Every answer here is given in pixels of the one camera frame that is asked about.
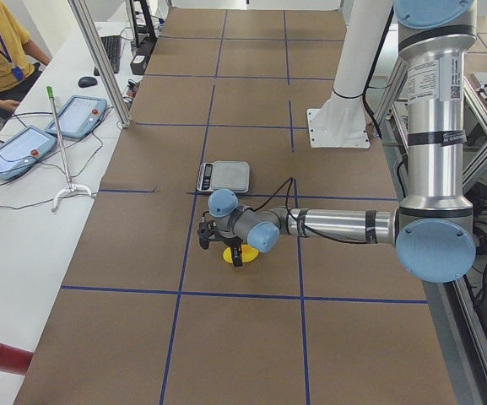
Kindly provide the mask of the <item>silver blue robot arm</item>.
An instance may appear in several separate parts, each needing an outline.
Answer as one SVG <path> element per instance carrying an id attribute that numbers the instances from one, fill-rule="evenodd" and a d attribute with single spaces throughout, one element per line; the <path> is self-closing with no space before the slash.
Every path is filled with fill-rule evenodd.
<path id="1" fill-rule="evenodd" d="M 389 24 L 399 24 L 398 54 L 408 67 L 406 197 L 391 212 L 251 208 L 227 189 L 213 192 L 198 237 L 220 241 L 241 264 L 247 244 L 270 251 L 281 235 L 339 243 L 387 243 L 403 266 L 432 283 L 472 267 L 473 205 L 463 194 L 463 62 L 477 35 L 474 1 L 357 1 L 330 97 L 307 112 L 314 148 L 365 147 L 363 98 Z"/>

